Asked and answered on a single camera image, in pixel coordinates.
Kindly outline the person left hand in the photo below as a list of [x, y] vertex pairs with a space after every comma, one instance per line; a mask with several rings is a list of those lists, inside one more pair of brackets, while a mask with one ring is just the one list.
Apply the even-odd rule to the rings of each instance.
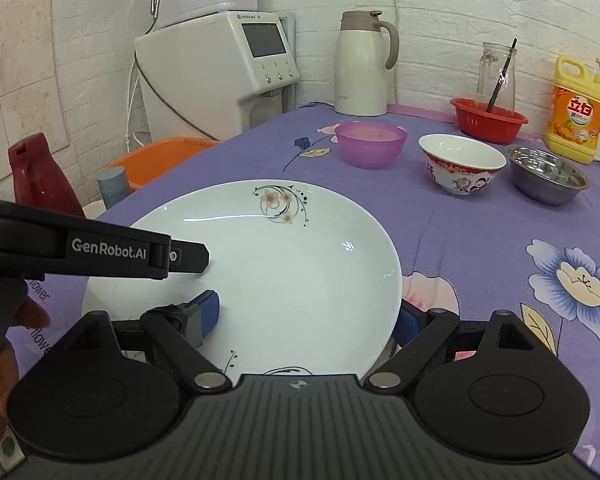
[[[18, 309], [12, 326], [24, 328], [45, 328], [50, 325], [50, 316], [35, 301], [27, 297]], [[14, 349], [8, 339], [4, 339], [0, 351], [0, 440], [7, 426], [6, 405], [9, 393], [19, 380], [19, 372]]]

